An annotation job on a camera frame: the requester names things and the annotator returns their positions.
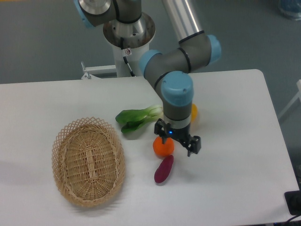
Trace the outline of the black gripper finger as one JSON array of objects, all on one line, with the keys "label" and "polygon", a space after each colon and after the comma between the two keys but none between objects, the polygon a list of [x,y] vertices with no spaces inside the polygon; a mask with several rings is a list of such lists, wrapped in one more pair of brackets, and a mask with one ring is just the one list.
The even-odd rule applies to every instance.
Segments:
[{"label": "black gripper finger", "polygon": [[184,147],[187,150],[187,156],[198,154],[201,149],[201,138],[199,136],[191,136],[189,135],[187,141],[185,142]]},{"label": "black gripper finger", "polygon": [[161,137],[162,144],[165,144],[167,139],[171,136],[171,124],[159,118],[154,125],[154,133]]}]

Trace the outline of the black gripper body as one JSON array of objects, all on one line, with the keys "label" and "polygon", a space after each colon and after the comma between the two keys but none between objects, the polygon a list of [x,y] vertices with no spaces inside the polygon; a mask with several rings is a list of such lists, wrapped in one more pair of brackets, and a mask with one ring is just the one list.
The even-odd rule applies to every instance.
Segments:
[{"label": "black gripper body", "polygon": [[181,144],[187,144],[190,138],[190,124],[184,128],[175,129],[171,127],[170,123],[167,123],[165,133],[167,138],[171,138]]}]

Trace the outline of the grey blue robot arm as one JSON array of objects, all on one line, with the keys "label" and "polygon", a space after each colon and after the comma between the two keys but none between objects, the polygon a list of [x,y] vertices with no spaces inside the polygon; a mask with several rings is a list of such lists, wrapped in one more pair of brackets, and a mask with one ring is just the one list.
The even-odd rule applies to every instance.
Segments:
[{"label": "grey blue robot arm", "polygon": [[188,153],[198,153],[201,139],[190,135],[194,94],[190,72],[221,56],[217,38],[207,35],[189,0],[165,0],[163,5],[175,30],[179,47],[167,54],[151,50],[156,28],[139,0],[76,0],[75,7],[87,27],[103,26],[113,49],[118,77],[142,76],[163,103],[163,118],[154,132],[163,141],[179,142]]}]

